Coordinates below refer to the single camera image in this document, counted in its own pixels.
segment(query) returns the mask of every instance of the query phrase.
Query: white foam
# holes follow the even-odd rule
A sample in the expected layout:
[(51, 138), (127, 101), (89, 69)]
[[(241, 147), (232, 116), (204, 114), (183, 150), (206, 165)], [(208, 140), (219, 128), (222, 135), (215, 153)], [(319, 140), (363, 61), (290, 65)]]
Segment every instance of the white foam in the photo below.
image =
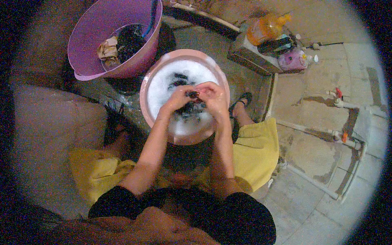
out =
[[(186, 75), (188, 84), (191, 85), (198, 85), (207, 81), (218, 84), (218, 80), (212, 72), (198, 62), (179, 60), (165, 65), (152, 78), (147, 91), (147, 104), (154, 119), (156, 119), (159, 109), (175, 90), (175, 87), (169, 88), (169, 85), (173, 83), (173, 73)], [(208, 112), (199, 113), (198, 116), (200, 120), (197, 120), (196, 117), (191, 117), (187, 121), (182, 118), (177, 120), (172, 118), (169, 130), (175, 135), (191, 135), (212, 121), (212, 116)]]

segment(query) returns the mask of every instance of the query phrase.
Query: water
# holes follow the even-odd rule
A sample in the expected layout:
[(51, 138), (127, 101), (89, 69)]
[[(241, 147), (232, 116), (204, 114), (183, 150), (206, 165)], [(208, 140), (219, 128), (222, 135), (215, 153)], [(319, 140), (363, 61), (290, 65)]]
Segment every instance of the water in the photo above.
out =
[[(191, 60), (179, 60), (162, 67), (152, 78), (147, 91), (151, 116), (156, 119), (159, 109), (179, 85), (198, 85), (218, 80), (205, 66)], [(212, 116), (202, 104), (187, 105), (172, 117), (169, 131), (179, 136), (194, 134), (212, 122)]]

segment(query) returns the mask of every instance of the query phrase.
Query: person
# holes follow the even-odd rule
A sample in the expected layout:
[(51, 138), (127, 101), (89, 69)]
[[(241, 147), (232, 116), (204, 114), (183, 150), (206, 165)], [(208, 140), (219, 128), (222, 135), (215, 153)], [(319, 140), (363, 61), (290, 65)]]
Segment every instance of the person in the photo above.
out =
[[(211, 157), (211, 191), (197, 188), (151, 187), (165, 155), (168, 126), (175, 110), (198, 91), (216, 121)], [(232, 129), (224, 90), (213, 82), (178, 86), (161, 107), (137, 164), (117, 185), (101, 195), (85, 221), (59, 225), (46, 241), (116, 244), (274, 244), (276, 228), (268, 209), (243, 192), (234, 179)], [(254, 123), (244, 116), (246, 99), (236, 103), (232, 115), (240, 125)], [(127, 137), (119, 135), (116, 147)], [(167, 200), (187, 215), (163, 211)]]

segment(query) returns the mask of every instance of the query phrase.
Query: hand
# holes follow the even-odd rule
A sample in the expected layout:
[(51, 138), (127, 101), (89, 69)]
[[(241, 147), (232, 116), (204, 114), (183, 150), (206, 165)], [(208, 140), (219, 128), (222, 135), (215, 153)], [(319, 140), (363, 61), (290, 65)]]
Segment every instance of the hand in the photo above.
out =
[(182, 244), (185, 241), (193, 242), (192, 244), (218, 244), (204, 231), (190, 227), (156, 207), (143, 210), (132, 227), (143, 244)]
[(229, 105), (226, 102), (225, 90), (214, 82), (205, 82), (196, 86), (200, 93), (199, 98), (203, 100), (211, 115), (216, 119), (229, 118)]
[(168, 101), (162, 106), (164, 110), (169, 113), (173, 113), (175, 110), (183, 107), (186, 103), (192, 99), (185, 95), (187, 91), (194, 91), (195, 88), (191, 85), (177, 86), (174, 93), (168, 99)]

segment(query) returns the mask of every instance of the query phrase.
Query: black sandal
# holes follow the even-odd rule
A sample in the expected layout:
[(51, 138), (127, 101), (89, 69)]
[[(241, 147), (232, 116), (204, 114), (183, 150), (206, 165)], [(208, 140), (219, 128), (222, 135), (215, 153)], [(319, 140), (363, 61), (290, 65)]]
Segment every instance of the black sandal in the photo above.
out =
[[(242, 99), (246, 99), (246, 100), (248, 101), (248, 102), (246, 103), (246, 105), (245, 105), (245, 102), (242, 101)], [(240, 96), (240, 98), (238, 98), (238, 100), (237, 100), (234, 104), (232, 104), (232, 105), (229, 107), (230, 118), (234, 118), (234, 117), (233, 117), (233, 110), (234, 110), (234, 106), (235, 106), (238, 102), (242, 102), (242, 103), (244, 104), (245, 108), (246, 108), (246, 107), (250, 104), (251, 101), (252, 101), (252, 93), (250, 93), (250, 92), (243, 93), (243, 94)]]

